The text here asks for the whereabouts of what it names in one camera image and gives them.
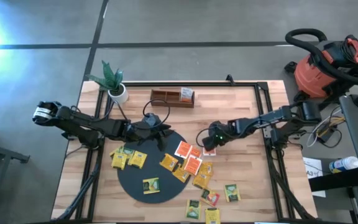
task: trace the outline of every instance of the paper sign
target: paper sign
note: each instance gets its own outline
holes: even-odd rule
[[[321,168],[321,160],[310,159],[310,158],[304,157],[303,162],[305,163],[306,173],[308,174],[308,179],[315,178],[315,177],[321,177],[323,175],[323,172],[321,171],[321,169],[322,169]],[[312,192],[311,194],[314,196],[317,196],[317,197],[326,197],[325,190]]]
[[[198,169],[200,168],[202,162],[202,159],[190,155],[184,170],[193,175],[197,175]]]
[[[184,141],[180,141],[179,146],[177,147],[177,150],[175,151],[175,156],[182,157],[186,159],[191,151],[191,148],[193,146],[191,144],[188,144]]]
[[[200,150],[196,149],[195,147],[191,147],[191,151],[190,151],[190,155],[193,155],[195,157],[199,157],[201,156],[201,152]]]
[[[193,97],[193,90],[191,88],[184,88],[180,89],[180,101],[181,102],[189,102],[191,103]]]

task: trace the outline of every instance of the shop vacuum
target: shop vacuum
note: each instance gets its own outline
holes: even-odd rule
[[[308,34],[318,38],[313,45],[294,36]],[[328,41],[323,32],[317,29],[296,29],[286,34],[285,40],[296,47],[310,52],[298,63],[288,63],[284,70],[295,76],[299,92],[294,101],[309,98],[324,98],[320,111],[358,85],[358,40],[348,35],[343,41]]]

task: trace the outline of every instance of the concrete floor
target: concrete floor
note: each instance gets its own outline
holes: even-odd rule
[[[0,0],[0,44],[90,44],[101,5],[102,0]],[[110,0],[104,18],[100,43],[273,42],[304,27],[321,29],[331,40],[358,38],[358,0]],[[37,126],[31,117],[40,100],[76,104],[89,53],[0,50],[0,146],[31,155],[28,164],[11,162],[0,192],[0,223],[50,218],[67,141],[59,129]],[[123,69],[124,80],[222,80],[230,73],[238,80],[284,80],[292,99],[296,86],[282,69],[306,54],[272,46],[98,49],[91,73],[101,75],[101,60]],[[346,126],[341,128],[338,147],[316,144],[304,156],[354,155]],[[347,209],[342,193],[316,198],[321,218],[341,221],[347,215],[328,210]]]

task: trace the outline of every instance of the vacuum hose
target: vacuum hose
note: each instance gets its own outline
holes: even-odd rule
[[[321,42],[323,40],[327,40],[327,37],[320,30],[317,30],[317,29],[296,29],[296,30],[290,31],[289,33],[286,34],[285,41],[287,41],[289,44],[300,47],[300,48],[305,49],[308,52],[310,52],[310,54],[314,58],[317,58],[319,60],[319,62],[316,62],[318,64],[318,66],[321,67],[325,72],[328,72],[327,75],[330,75],[330,76],[340,79],[340,80],[348,81],[350,83],[353,83],[354,85],[358,85],[358,77],[354,77],[352,75],[343,73],[343,72],[339,71],[338,69],[336,69],[335,67],[333,67],[327,61],[327,59],[324,57],[324,55],[320,51],[320,49],[318,49],[311,43],[293,38],[293,36],[301,35],[301,34],[313,35],[318,38],[319,42]]]

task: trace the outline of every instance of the potted plant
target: potted plant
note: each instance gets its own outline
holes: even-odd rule
[[[103,75],[104,78],[99,78],[94,75],[86,75],[90,80],[99,84],[100,89],[106,90],[112,100],[117,101],[119,104],[123,104],[128,100],[128,91],[122,84],[123,71],[117,69],[114,73],[111,70],[110,63],[106,63],[102,60]]]

